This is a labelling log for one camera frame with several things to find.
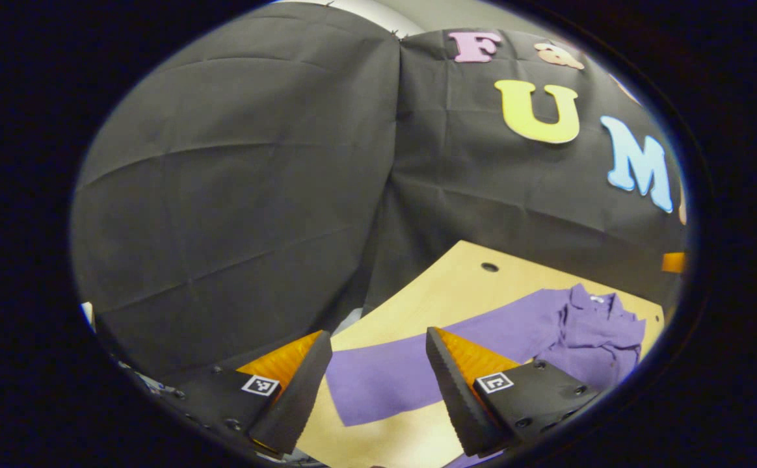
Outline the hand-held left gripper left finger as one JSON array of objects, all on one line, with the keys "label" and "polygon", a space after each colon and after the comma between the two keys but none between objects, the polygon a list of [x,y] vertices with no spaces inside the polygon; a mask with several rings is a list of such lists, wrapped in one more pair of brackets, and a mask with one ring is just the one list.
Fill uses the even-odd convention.
[{"label": "hand-held left gripper left finger", "polygon": [[316,331],[238,368],[212,367],[160,401],[212,441],[244,456],[295,450],[333,356]]}]

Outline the purple collared shirt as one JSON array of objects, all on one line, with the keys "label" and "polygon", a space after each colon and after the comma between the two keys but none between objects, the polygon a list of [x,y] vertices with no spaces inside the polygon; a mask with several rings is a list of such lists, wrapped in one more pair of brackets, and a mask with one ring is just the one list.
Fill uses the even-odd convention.
[{"label": "purple collared shirt", "polygon": [[[628,308],[615,292],[598,295],[575,284],[533,291],[446,330],[518,363],[545,359],[601,391],[631,374],[661,318],[651,307]],[[338,350],[326,380],[346,427],[379,423],[442,399],[423,334]]]}]

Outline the black backdrop cloth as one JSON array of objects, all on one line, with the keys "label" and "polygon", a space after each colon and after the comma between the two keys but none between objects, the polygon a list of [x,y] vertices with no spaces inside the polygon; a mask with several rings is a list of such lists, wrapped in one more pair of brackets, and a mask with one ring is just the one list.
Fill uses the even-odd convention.
[{"label": "black backdrop cloth", "polygon": [[458,242],[672,307],[693,245],[678,146],[577,45],[272,3],[106,118],[70,213],[100,341],[160,380],[370,313]]}]

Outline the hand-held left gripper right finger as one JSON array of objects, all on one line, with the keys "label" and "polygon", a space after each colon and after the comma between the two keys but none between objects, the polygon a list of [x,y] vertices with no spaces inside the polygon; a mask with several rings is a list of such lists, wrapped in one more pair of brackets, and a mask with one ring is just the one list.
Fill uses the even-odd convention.
[{"label": "hand-held left gripper right finger", "polygon": [[545,359],[519,364],[439,327],[428,328],[425,348],[467,456],[534,445],[600,394]]}]

